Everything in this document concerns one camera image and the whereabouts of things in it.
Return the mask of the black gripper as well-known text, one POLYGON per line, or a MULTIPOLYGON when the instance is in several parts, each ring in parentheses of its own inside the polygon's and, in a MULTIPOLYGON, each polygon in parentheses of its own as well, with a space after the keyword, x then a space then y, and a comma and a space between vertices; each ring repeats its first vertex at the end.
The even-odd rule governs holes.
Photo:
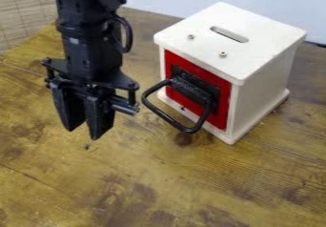
POLYGON ((62 34, 63 58, 46 58, 47 86, 66 129, 86 121, 93 140, 114 127, 115 112, 139 112, 139 83, 122 71, 125 48, 118 34, 62 34))

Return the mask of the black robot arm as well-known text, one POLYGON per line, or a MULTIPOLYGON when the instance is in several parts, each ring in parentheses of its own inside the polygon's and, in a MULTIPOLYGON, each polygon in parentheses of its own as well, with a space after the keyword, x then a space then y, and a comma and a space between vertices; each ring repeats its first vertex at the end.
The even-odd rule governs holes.
POLYGON ((69 131, 82 124, 91 139, 114 127, 115 113, 137 114, 139 83, 122 71, 123 55, 131 51, 134 33, 118 15, 126 0, 57 0, 57 29, 65 55, 47 58, 46 86, 69 131))

